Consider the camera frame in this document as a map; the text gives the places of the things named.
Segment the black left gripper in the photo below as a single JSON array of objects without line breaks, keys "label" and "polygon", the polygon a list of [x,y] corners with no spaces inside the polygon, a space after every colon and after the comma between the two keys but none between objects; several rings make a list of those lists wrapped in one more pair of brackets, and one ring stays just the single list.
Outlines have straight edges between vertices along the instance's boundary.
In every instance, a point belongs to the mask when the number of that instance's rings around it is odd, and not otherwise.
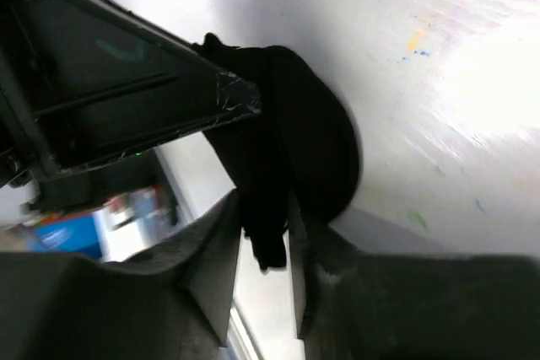
[{"label": "black left gripper", "polygon": [[257,86],[111,0],[1,0],[1,186],[101,205],[100,167],[261,112]]}]

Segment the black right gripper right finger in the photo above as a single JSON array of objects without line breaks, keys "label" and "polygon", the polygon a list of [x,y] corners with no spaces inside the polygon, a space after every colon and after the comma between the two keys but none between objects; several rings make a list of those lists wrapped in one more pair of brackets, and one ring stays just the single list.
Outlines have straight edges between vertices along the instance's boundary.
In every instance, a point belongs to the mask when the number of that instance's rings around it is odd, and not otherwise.
[{"label": "black right gripper right finger", "polygon": [[539,262],[358,250],[289,201],[298,337],[309,359],[536,359]]}]

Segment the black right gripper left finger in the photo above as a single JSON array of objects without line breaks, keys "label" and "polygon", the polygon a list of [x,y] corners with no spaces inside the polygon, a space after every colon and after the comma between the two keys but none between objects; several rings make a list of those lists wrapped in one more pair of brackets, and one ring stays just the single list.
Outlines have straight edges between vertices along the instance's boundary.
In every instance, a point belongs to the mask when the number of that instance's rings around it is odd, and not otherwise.
[{"label": "black right gripper left finger", "polygon": [[227,341],[239,217],[231,191],[122,262],[2,253],[2,358],[216,358]]}]

